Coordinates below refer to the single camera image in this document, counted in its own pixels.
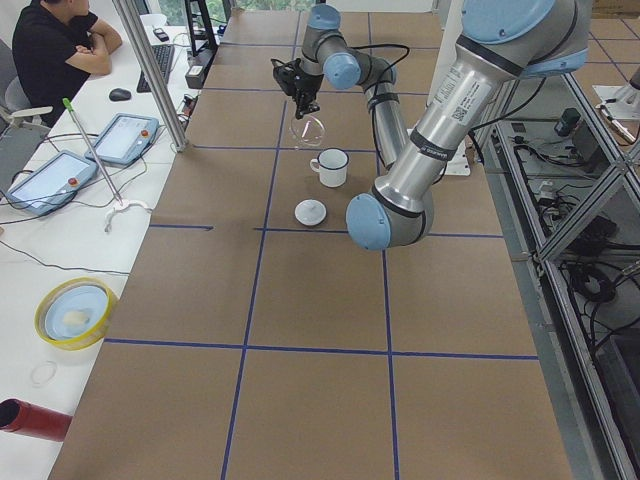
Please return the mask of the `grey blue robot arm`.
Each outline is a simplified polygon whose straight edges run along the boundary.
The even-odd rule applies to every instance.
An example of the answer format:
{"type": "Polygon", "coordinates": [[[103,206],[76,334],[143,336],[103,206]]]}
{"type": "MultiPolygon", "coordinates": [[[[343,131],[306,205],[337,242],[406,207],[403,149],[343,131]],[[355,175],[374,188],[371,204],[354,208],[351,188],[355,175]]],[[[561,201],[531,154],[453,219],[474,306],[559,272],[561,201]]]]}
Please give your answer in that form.
{"type": "MultiPolygon", "coordinates": [[[[432,13],[343,13],[341,31],[358,46],[373,48],[371,53],[383,56],[394,64],[398,81],[394,91],[397,106],[407,127],[412,127],[422,115],[429,94],[435,90],[437,57],[444,32],[439,19],[432,13]]],[[[304,152],[336,147],[349,152],[377,156],[379,170],[391,164],[382,153],[382,135],[373,128],[382,124],[373,121],[367,99],[361,88],[336,90],[323,83],[318,93],[321,109],[298,121],[295,105],[287,106],[287,126],[281,145],[304,152]]]]}

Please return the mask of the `second grey blue robot arm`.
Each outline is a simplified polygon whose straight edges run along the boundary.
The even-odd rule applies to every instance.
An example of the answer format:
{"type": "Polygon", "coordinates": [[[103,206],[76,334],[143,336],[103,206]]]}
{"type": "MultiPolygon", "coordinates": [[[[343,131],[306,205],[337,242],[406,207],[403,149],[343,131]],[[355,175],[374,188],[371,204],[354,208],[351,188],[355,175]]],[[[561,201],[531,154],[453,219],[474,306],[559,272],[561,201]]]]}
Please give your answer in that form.
{"type": "Polygon", "coordinates": [[[430,188],[503,84],[579,69],[587,59],[590,1],[466,1],[456,59],[423,116],[382,147],[386,174],[351,200],[346,223],[367,250],[420,241],[433,223],[430,188]]]}

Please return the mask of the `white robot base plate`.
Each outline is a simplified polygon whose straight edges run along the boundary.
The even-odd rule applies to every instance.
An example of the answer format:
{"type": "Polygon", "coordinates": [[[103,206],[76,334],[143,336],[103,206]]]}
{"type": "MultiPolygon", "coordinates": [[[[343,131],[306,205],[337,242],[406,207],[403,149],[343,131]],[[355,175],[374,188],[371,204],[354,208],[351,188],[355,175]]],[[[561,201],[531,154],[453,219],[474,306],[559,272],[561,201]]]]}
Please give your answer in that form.
{"type": "Polygon", "coordinates": [[[464,138],[458,145],[453,158],[441,170],[444,176],[468,177],[471,175],[467,147],[467,138],[464,138]]]}

